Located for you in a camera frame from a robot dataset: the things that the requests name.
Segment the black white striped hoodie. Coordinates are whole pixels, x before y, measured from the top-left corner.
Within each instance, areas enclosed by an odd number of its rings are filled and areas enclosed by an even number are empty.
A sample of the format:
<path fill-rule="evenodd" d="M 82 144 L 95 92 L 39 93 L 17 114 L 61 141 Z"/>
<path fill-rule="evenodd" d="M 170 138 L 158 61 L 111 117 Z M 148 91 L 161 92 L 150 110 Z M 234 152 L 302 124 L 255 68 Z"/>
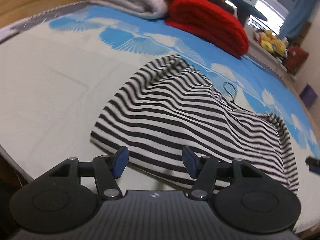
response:
<path fill-rule="evenodd" d="M 99 115 L 91 142 L 112 154 L 126 146 L 133 166 L 185 188 L 194 182 L 182 162 L 187 146 L 224 163 L 243 159 L 292 192 L 299 189 L 285 122 L 229 102 L 179 56 L 155 59 L 133 74 Z"/>

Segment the red bag on windowsill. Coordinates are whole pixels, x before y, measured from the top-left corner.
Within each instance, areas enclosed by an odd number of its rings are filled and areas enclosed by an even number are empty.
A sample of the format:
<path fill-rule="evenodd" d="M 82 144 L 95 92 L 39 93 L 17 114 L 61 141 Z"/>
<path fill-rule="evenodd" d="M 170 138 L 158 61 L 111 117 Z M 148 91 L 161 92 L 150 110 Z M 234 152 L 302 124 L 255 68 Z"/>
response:
<path fill-rule="evenodd" d="M 287 50 L 287 58 L 283 63 L 287 73 L 296 75 L 308 57 L 309 53 L 302 49 L 301 46 L 290 46 Z"/>

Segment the blue white patterned bedspread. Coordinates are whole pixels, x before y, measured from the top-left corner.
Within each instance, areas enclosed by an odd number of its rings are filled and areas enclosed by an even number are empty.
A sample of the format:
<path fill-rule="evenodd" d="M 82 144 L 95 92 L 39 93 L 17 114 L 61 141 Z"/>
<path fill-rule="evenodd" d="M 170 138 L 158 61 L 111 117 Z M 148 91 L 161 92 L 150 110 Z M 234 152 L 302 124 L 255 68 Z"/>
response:
<path fill-rule="evenodd" d="M 319 175 L 305 164 L 319 157 L 316 131 L 288 83 L 262 63 L 237 59 L 163 20 L 79 4 L 8 26 L 1 44 L 1 154 L 27 181 L 68 157 L 89 161 L 100 150 L 90 133 L 108 100 L 139 68 L 180 55 L 224 96 L 255 113 L 281 116 L 290 132 L 302 213 L 296 231 L 319 224 Z"/>

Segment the yellow plush toy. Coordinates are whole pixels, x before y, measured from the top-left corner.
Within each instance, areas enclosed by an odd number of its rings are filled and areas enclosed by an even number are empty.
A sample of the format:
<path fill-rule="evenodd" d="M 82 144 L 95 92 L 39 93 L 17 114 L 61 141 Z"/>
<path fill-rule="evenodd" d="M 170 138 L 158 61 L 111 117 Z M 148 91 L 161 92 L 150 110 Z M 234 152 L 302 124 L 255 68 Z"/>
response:
<path fill-rule="evenodd" d="M 286 55 L 286 44 L 275 35 L 271 30 L 262 31 L 259 34 L 258 41 L 260 46 L 271 54 L 277 54 L 281 57 Z"/>

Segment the blue curtain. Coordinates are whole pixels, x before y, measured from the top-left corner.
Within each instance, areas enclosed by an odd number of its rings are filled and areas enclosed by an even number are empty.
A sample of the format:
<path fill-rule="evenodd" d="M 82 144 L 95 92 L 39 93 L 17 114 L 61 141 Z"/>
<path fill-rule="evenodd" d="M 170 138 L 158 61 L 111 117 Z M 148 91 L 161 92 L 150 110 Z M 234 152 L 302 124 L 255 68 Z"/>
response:
<path fill-rule="evenodd" d="M 318 0 L 296 0 L 293 9 L 289 12 L 280 28 L 279 37 L 288 40 L 296 38 L 304 24 L 308 22 Z"/>

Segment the red folded blanket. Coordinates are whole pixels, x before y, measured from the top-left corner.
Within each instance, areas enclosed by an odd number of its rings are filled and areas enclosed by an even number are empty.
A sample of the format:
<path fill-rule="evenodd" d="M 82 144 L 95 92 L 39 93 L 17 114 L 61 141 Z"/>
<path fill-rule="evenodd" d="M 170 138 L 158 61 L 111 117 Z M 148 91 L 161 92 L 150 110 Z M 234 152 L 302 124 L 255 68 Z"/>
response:
<path fill-rule="evenodd" d="M 173 0 L 166 25 L 186 31 L 240 58 L 249 40 L 240 21 L 208 0 Z"/>

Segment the teal plush shark toy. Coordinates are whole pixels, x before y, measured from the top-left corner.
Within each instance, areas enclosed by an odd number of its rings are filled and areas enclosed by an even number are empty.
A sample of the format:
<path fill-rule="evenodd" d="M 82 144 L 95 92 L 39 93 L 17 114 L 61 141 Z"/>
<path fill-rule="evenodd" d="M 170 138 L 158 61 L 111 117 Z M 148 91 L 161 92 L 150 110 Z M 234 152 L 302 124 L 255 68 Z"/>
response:
<path fill-rule="evenodd" d="M 237 16 L 240 23 L 245 26 L 249 16 L 254 16 L 262 21 L 266 21 L 267 18 L 251 4 L 244 0 L 230 0 L 237 7 Z"/>

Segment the purple box by wall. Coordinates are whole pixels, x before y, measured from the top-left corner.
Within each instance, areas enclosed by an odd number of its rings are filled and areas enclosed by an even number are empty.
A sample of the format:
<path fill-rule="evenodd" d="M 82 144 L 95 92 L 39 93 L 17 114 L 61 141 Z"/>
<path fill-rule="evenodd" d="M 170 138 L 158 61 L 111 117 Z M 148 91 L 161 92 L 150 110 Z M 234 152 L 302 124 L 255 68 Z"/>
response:
<path fill-rule="evenodd" d="M 301 101 L 304 103 L 305 107 L 309 109 L 317 100 L 318 95 L 313 90 L 313 88 L 307 83 L 304 89 L 299 95 Z"/>

